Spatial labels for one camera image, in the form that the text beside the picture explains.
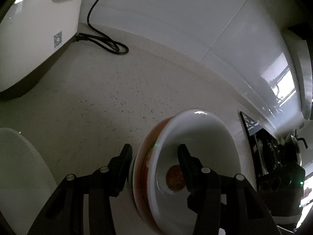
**black robotic equipment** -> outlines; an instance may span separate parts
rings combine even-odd
[[[313,234],[312,211],[303,222],[303,229],[296,233],[287,231],[276,226],[264,202],[242,174],[233,178],[218,175],[192,157],[184,144],[178,147],[177,154],[190,192],[186,199],[188,208],[198,214],[193,235],[218,235],[219,228],[226,235]],[[116,235],[109,197],[117,197],[123,190],[131,159],[132,147],[125,144],[108,166],[88,176],[67,175],[38,214],[28,235],[83,235],[84,194],[89,194],[90,234]],[[226,205],[221,203],[221,194],[227,196]],[[1,213],[0,234],[16,235]]]

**metal screw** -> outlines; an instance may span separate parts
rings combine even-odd
[[[242,175],[242,174],[238,174],[238,175],[236,175],[236,179],[242,181],[242,180],[245,179],[245,177],[244,177],[244,175]]]
[[[69,174],[66,176],[67,181],[72,181],[74,178],[75,178],[75,176],[73,174]]]
[[[108,171],[109,171],[109,167],[107,167],[107,166],[103,166],[103,167],[100,168],[100,172],[101,173],[106,173]]]
[[[203,172],[203,173],[210,173],[210,169],[208,168],[208,167],[203,167],[202,169],[201,169],[201,171]]]

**qr code sticker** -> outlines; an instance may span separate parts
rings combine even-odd
[[[58,48],[62,44],[62,31],[53,36],[54,48]]]

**stack of bowls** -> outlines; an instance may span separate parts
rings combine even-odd
[[[197,218],[187,207],[189,192],[177,158],[180,144],[220,175],[241,173],[235,141],[214,114],[189,109],[157,124],[133,158],[129,184],[139,215],[160,235],[191,235]]]

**black cable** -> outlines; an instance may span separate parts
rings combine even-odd
[[[80,40],[84,40],[84,41],[91,41],[95,44],[97,44],[98,46],[100,46],[101,48],[104,48],[106,51],[110,52],[110,53],[113,53],[113,54],[116,54],[116,55],[125,55],[129,52],[129,48],[121,43],[121,42],[117,42],[117,41],[114,41],[112,40],[109,36],[107,36],[106,34],[104,34],[103,32],[99,31],[98,29],[94,28],[91,24],[90,24],[90,14],[92,12],[92,10],[94,9],[94,7],[96,6],[96,4],[98,3],[99,0],[96,0],[94,2],[94,4],[91,6],[89,12],[88,12],[88,15],[87,15],[87,24],[88,26],[94,30],[95,32],[97,32],[98,34],[102,35],[103,37],[101,36],[96,36],[96,35],[90,35],[90,34],[86,34],[86,33],[79,33],[77,36],[76,36],[76,41],[80,41]]]

